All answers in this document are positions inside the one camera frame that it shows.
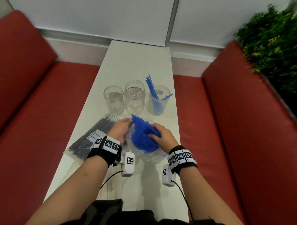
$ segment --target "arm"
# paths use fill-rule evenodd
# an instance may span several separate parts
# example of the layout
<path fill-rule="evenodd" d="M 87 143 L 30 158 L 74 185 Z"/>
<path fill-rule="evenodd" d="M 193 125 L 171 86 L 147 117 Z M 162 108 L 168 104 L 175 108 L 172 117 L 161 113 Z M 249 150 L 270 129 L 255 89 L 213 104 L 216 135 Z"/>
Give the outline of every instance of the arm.
<path fill-rule="evenodd" d="M 107 134 L 121 144 L 132 121 L 119 120 Z M 74 172 L 32 215 L 26 225 L 58 225 L 80 219 L 87 207 L 96 200 L 108 170 L 107 162 L 93 156 Z"/>
<path fill-rule="evenodd" d="M 159 130 L 161 138 L 149 134 L 150 138 L 154 139 L 163 151 L 169 154 L 171 149 L 179 145 L 178 142 L 170 130 L 159 124 L 152 125 Z M 194 217 L 192 218 L 193 220 L 211 218 L 217 223 L 242 225 L 235 213 L 212 189 L 196 167 L 182 168 L 179 176 L 185 197 Z"/>

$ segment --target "clear plastic bag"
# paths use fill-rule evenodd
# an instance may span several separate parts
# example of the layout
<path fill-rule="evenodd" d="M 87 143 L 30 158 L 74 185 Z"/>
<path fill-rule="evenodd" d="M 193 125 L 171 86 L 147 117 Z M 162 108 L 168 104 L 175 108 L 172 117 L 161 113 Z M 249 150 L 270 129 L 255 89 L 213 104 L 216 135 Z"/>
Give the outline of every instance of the clear plastic bag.
<path fill-rule="evenodd" d="M 98 137 L 105 136 L 119 119 L 113 115 L 104 115 L 91 129 L 64 151 L 76 161 L 85 161 L 90 148 Z"/>
<path fill-rule="evenodd" d="M 134 124 L 132 124 L 128 130 L 128 133 L 126 134 L 126 141 L 128 144 L 128 148 L 130 148 L 131 151 L 135 154 L 135 157 L 139 157 L 143 161 L 159 163 L 168 156 L 168 154 L 166 154 L 160 147 L 156 151 L 153 151 L 151 153 L 146 153 L 145 151 L 136 148 L 131 140 L 131 136 L 134 133 L 134 131 Z"/>

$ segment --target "white table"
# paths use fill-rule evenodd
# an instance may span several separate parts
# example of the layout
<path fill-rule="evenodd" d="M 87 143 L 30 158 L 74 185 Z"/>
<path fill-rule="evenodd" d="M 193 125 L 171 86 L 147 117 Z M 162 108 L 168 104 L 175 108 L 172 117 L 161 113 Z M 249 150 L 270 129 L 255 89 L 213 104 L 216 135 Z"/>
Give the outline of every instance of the white table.
<path fill-rule="evenodd" d="M 119 85 L 124 90 L 125 84 L 129 80 L 140 80 L 146 87 L 147 101 L 149 90 L 145 78 L 148 74 L 151 75 L 154 84 L 163 84 L 174 93 L 171 56 L 168 47 L 112 41 L 67 148 L 108 113 L 103 97 L 105 87 Z M 125 112 L 118 118 L 128 116 Z M 180 141 L 175 95 L 170 98 L 161 116 L 149 114 L 145 107 L 142 117 L 149 118 L 170 129 L 177 141 Z M 119 174 L 114 176 L 99 192 L 98 199 L 122 198 L 124 201 L 123 210 L 150 209 L 154 212 L 157 220 L 170 218 L 189 221 L 187 206 L 179 188 L 177 186 L 169 188 L 161 183 L 162 168 L 167 160 L 153 165 L 144 164 L 142 160 L 139 162 L 136 160 L 136 163 L 135 175 L 130 178 L 123 178 Z M 45 199 L 74 173 L 79 165 L 64 154 Z M 120 170 L 120 166 L 110 167 L 108 176 L 118 170 Z"/>

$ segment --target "green plant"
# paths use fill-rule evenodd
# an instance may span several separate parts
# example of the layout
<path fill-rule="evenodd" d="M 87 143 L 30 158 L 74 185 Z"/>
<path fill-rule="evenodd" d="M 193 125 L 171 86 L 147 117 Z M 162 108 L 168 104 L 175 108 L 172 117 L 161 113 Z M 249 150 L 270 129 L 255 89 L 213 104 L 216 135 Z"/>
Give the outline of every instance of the green plant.
<path fill-rule="evenodd" d="M 256 13 L 235 33 L 246 59 L 254 63 L 252 72 L 264 74 L 277 90 L 297 93 L 296 1 L 278 12 L 269 5 Z"/>

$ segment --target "black wrist strap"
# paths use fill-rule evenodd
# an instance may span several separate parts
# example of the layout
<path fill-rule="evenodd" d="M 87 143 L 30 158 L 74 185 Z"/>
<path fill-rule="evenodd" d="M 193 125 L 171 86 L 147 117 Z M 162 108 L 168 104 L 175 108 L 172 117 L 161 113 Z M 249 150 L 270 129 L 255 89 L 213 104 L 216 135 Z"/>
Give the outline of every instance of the black wrist strap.
<path fill-rule="evenodd" d="M 171 171 L 176 172 L 178 175 L 182 168 L 197 168 L 197 162 L 194 159 L 192 153 L 189 150 L 185 149 L 185 147 L 183 147 L 182 145 L 178 145 L 171 149 L 167 160 Z"/>
<path fill-rule="evenodd" d="M 114 138 L 104 136 L 95 141 L 87 158 L 98 155 L 107 162 L 109 167 L 115 161 L 121 161 L 121 153 L 122 147 L 120 142 Z"/>

